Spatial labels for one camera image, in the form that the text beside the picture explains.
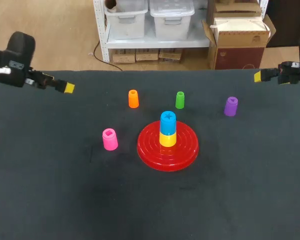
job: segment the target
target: white storage box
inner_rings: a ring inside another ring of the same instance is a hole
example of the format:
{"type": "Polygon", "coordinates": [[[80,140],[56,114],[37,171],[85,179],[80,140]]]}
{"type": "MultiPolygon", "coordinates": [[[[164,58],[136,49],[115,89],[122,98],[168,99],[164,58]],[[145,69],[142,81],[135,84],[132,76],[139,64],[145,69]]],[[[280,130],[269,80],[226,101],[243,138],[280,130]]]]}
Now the white storage box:
{"type": "Polygon", "coordinates": [[[104,8],[113,38],[118,40],[143,38],[147,12],[147,0],[117,0],[116,12],[104,8]]]}
{"type": "Polygon", "coordinates": [[[191,16],[195,14],[192,0],[150,0],[158,40],[182,41],[188,38],[191,16]]]}

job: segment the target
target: shelf leg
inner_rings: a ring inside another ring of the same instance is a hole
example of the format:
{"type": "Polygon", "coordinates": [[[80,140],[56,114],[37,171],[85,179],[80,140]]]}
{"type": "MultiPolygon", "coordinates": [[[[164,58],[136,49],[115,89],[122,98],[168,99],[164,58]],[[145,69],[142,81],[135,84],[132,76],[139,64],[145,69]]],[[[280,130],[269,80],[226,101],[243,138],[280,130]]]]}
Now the shelf leg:
{"type": "Polygon", "coordinates": [[[98,27],[100,47],[102,52],[102,58],[104,62],[110,62],[109,50],[106,47],[105,40],[106,35],[106,24],[105,24],[105,11],[104,11],[104,0],[93,0],[94,13],[96,19],[96,25],[98,27]]]}

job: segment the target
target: white shelf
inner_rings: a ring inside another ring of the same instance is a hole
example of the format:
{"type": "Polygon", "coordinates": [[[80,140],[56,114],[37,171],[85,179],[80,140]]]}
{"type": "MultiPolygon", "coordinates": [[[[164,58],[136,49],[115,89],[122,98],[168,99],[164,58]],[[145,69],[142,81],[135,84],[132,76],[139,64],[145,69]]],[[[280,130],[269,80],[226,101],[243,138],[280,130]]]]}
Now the white shelf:
{"type": "Polygon", "coordinates": [[[160,41],[156,38],[155,21],[148,12],[145,15],[145,36],[143,38],[115,40],[111,26],[107,29],[105,41],[107,49],[160,49],[160,48],[205,48],[209,47],[209,39],[205,35],[202,20],[206,19],[206,10],[196,10],[191,18],[188,39],[183,41],[160,41]]]}

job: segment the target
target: black cloth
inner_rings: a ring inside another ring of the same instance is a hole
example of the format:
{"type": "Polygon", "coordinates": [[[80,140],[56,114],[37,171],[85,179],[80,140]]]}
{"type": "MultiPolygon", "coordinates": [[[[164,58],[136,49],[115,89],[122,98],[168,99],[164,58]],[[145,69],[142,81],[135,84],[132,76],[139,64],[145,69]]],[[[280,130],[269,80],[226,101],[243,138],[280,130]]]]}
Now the black cloth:
{"type": "Polygon", "coordinates": [[[0,240],[300,240],[300,84],[255,72],[50,72],[75,83],[70,95],[0,84],[0,240]],[[200,145],[178,172],[136,149],[167,110],[200,145]]]}

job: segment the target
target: black cable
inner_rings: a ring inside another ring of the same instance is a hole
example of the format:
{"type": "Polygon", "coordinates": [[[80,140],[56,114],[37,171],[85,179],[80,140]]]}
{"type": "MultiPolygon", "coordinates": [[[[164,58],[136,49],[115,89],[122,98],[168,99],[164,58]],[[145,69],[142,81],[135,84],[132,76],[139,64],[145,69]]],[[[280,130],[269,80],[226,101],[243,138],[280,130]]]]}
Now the black cable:
{"type": "Polygon", "coordinates": [[[118,67],[118,66],[116,66],[116,65],[113,65],[113,64],[111,64],[111,63],[102,61],[101,59],[99,59],[99,58],[96,57],[96,50],[97,50],[97,48],[98,48],[99,45],[100,45],[100,40],[98,41],[98,43],[96,44],[96,46],[95,46],[95,48],[94,48],[94,50],[93,50],[93,56],[95,57],[95,59],[97,59],[97,60],[98,60],[99,62],[101,62],[101,63],[104,63],[104,64],[108,64],[108,65],[110,65],[110,66],[113,66],[113,67],[115,67],[115,68],[117,68],[117,69],[119,69],[120,71],[123,72],[123,70],[122,70],[120,67],[118,67]]]}

